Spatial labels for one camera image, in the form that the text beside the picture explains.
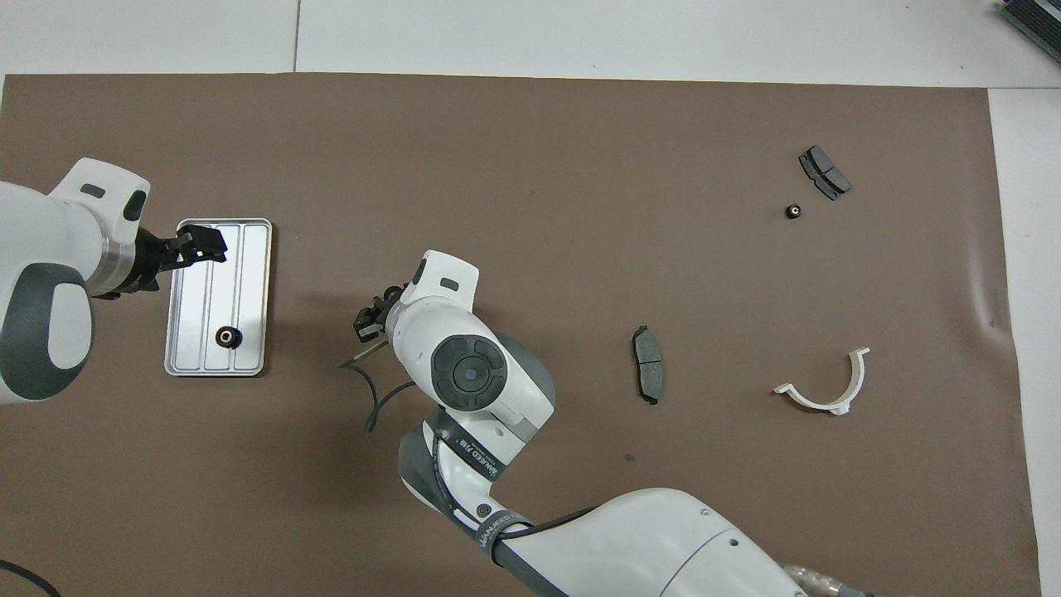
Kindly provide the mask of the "brown table mat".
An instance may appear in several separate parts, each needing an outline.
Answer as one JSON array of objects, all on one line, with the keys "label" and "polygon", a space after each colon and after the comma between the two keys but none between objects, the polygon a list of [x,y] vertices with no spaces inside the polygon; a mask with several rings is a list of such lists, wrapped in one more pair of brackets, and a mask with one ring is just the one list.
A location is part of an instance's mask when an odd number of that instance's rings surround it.
[{"label": "brown table mat", "polygon": [[[799,163],[827,152],[836,201]],[[515,597],[405,490],[433,409],[340,363],[356,311],[440,250],[557,405],[495,485],[534,522],[686,491],[773,558],[917,597],[1041,594],[984,90],[644,80],[5,80],[0,180],[147,178],[144,225],[266,218],[261,377],[164,371],[169,279],[95,302],[69,388],[0,405],[0,559],[63,597]],[[802,207],[786,220],[789,204]],[[661,349],[658,405],[632,335]],[[816,403],[851,377],[843,416]]]}]

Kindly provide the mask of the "grooved dark grey brake pad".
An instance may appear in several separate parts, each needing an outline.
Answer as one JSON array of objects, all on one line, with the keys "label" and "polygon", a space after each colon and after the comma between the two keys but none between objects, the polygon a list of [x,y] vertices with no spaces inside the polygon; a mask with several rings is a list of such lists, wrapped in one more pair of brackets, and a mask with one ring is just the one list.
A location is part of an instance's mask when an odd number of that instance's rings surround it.
[{"label": "grooved dark grey brake pad", "polygon": [[851,192],[852,185],[838,170],[827,152],[819,146],[811,146],[799,156],[799,163],[812,185],[832,201]]}]

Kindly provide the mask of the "single dark grey brake pad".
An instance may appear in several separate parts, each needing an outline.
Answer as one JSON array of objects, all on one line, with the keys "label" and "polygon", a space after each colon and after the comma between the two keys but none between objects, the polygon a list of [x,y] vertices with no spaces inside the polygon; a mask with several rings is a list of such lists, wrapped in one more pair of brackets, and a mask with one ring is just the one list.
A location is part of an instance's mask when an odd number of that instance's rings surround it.
[{"label": "single dark grey brake pad", "polygon": [[632,350],[639,394],[649,405],[658,405],[664,386],[664,367],[661,349],[647,324],[640,326],[632,335]]}]

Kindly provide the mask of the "dark grey ridged device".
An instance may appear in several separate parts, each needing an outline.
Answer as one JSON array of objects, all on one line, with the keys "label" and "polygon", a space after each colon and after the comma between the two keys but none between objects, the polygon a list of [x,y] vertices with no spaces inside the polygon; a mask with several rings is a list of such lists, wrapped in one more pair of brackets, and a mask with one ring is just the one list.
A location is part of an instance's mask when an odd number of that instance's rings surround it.
[{"label": "dark grey ridged device", "polygon": [[1061,64],[1061,0],[1003,0],[1001,18]]}]

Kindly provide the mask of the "white curved plastic bracket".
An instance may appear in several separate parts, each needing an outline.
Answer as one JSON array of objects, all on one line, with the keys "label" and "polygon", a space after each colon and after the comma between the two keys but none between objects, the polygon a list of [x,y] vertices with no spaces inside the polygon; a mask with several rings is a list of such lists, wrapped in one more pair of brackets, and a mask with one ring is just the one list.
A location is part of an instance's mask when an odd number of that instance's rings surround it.
[{"label": "white curved plastic bracket", "polygon": [[782,383],[780,386],[776,386],[772,389],[772,393],[776,396],[786,396],[793,403],[814,411],[830,412],[830,415],[834,416],[848,415],[851,411],[853,401],[864,388],[865,356],[870,354],[870,347],[860,347],[849,352],[851,377],[848,385],[846,385],[843,391],[838,397],[827,401],[827,403],[816,403],[814,400],[808,400],[792,383]]}]

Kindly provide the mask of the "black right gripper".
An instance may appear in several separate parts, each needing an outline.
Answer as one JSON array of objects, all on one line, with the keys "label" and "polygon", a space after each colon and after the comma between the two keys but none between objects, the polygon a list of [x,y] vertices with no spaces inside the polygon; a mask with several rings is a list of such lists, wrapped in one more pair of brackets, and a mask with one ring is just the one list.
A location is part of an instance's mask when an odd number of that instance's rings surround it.
[{"label": "black right gripper", "polygon": [[381,296],[375,296],[371,306],[363,308],[356,313],[355,333],[360,343],[371,343],[383,335],[388,314],[400,302],[403,292],[408,286],[390,286]]}]

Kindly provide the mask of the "silver metal tray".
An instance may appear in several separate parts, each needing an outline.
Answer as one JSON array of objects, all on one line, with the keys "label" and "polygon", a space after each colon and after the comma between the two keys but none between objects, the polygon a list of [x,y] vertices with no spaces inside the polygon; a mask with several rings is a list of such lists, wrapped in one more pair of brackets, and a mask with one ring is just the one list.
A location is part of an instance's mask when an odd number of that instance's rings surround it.
[{"label": "silver metal tray", "polygon": [[[264,218],[189,218],[222,231],[226,261],[172,273],[163,367],[171,376],[253,377],[265,367],[273,227]],[[236,349],[215,341],[218,328],[243,333]]]}]

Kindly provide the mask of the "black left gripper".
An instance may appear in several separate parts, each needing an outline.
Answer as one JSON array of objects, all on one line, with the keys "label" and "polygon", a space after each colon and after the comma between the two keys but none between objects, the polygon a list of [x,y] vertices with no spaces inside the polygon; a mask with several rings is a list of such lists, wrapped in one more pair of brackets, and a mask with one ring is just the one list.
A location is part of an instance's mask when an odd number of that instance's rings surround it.
[{"label": "black left gripper", "polygon": [[225,262],[226,251],[226,241],[218,228],[182,226],[174,238],[162,239],[139,227],[131,271],[118,287],[109,291],[109,299],[139,291],[158,291],[159,273],[188,268],[197,262]]}]

